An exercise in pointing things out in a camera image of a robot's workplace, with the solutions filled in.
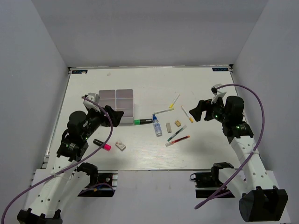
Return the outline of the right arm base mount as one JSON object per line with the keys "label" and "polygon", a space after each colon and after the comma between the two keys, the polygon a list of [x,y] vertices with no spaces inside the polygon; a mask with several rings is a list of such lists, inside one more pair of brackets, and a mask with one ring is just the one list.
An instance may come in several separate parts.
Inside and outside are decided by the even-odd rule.
{"label": "right arm base mount", "polygon": [[195,182],[197,199],[206,199],[213,194],[222,183],[212,179],[211,172],[197,172],[190,175],[190,180]]}

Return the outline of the pink highlighter marker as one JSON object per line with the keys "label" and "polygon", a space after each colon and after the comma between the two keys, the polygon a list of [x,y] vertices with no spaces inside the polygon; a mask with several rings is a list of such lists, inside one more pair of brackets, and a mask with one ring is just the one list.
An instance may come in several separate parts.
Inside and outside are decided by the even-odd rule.
{"label": "pink highlighter marker", "polygon": [[110,151],[111,150],[111,146],[109,144],[104,144],[104,142],[98,140],[98,139],[94,139],[93,143],[97,146],[103,146],[102,148],[105,149],[106,151]]}

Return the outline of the white boxed eraser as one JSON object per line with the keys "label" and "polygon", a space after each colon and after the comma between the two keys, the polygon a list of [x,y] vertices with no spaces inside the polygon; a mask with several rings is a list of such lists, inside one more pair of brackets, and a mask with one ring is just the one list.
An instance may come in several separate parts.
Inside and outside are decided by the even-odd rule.
{"label": "white boxed eraser", "polygon": [[122,141],[120,141],[120,140],[117,140],[117,141],[115,142],[115,145],[116,145],[121,151],[123,151],[124,149],[126,149],[126,145],[124,145],[124,143],[123,143]]}

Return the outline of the yellow cap pen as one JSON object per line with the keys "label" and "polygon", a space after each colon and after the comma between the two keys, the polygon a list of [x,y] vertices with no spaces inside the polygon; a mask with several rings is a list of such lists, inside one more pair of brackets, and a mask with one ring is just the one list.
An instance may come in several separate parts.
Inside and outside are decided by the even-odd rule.
{"label": "yellow cap pen", "polygon": [[193,123],[194,121],[193,121],[192,117],[189,115],[189,113],[187,112],[187,110],[184,108],[183,105],[181,106],[181,109],[182,109],[182,111],[184,112],[184,114],[187,116],[187,118],[189,119],[189,121],[190,121],[191,123]]}
{"label": "yellow cap pen", "polygon": [[161,113],[164,113],[164,112],[169,112],[169,111],[173,111],[174,108],[168,108],[168,109],[165,109],[165,110],[161,110],[161,111],[157,111],[157,112],[154,112],[153,114],[161,114]]}
{"label": "yellow cap pen", "polygon": [[169,106],[170,109],[173,108],[173,106],[174,106],[174,104],[176,103],[176,101],[177,101],[177,99],[179,98],[179,96],[180,96],[180,94],[178,93],[178,94],[176,95],[176,97],[174,98],[174,100],[172,101],[171,105]]}

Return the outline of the tan eraser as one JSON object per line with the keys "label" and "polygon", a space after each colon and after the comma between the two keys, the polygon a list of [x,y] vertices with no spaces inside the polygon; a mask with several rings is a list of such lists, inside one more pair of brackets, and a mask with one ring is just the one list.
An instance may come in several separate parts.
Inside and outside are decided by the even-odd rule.
{"label": "tan eraser", "polygon": [[178,120],[176,120],[176,121],[175,121],[175,125],[176,125],[177,127],[179,127],[179,126],[181,126],[181,123],[180,123]]}

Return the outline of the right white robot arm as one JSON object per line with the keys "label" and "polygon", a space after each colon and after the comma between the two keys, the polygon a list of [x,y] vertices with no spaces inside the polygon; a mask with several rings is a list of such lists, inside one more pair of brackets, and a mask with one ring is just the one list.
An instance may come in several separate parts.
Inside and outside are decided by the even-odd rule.
{"label": "right white robot arm", "polygon": [[219,170],[211,174],[216,186],[226,184],[239,200],[239,211],[245,222],[279,221],[288,201],[287,192],[279,189],[268,176],[259,153],[254,149],[256,143],[250,126],[243,121],[244,101],[237,96],[229,96],[224,102],[221,97],[200,100],[190,110],[196,121],[216,120],[222,124],[222,131],[235,151],[241,164],[244,177],[239,171],[225,163],[215,164]]}

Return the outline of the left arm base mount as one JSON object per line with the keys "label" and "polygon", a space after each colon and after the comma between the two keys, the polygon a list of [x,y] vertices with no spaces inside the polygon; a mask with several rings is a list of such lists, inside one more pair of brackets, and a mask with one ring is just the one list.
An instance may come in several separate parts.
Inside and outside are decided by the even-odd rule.
{"label": "left arm base mount", "polygon": [[117,180],[117,171],[99,171],[97,182],[87,185],[78,197],[113,197]]}

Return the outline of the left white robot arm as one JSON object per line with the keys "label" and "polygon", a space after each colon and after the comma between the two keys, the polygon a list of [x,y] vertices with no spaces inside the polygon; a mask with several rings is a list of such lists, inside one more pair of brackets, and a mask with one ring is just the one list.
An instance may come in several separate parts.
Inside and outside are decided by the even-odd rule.
{"label": "left white robot arm", "polygon": [[98,183],[97,166],[87,163],[84,157],[87,140],[99,126],[117,127],[124,114],[110,106],[102,108],[95,102],[84,100],[87,112],[75,111],[69,116],[60,147],[50,175],[32,185],[42,190],[27,210],[20,210],[17,220],[21,224],[61,224],[61,211],[66,208],[85,186]]}

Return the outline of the grey white eraser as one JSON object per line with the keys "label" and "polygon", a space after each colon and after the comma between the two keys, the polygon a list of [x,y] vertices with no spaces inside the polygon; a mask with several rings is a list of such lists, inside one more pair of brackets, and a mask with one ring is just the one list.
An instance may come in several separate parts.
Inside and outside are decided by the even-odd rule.
{"label": "grey white eraser", "polygon": [[170,123],[166,123],[166,129],[167,129],[167,133],[171,133],[171,124]]}

